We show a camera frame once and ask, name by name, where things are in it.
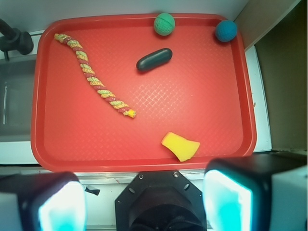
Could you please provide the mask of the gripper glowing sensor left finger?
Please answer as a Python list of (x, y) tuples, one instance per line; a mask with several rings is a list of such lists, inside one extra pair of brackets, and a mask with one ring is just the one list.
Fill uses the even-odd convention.
[(84, 231), (83, 185), (71, 172), (0, 177), (2, 231)]

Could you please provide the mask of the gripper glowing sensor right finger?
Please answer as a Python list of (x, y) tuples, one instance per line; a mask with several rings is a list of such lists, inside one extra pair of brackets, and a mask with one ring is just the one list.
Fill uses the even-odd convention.
[(294, 153), (211, 160), (203, 179), (207, 220), (216, 231), (305, 231), (308, 158)]

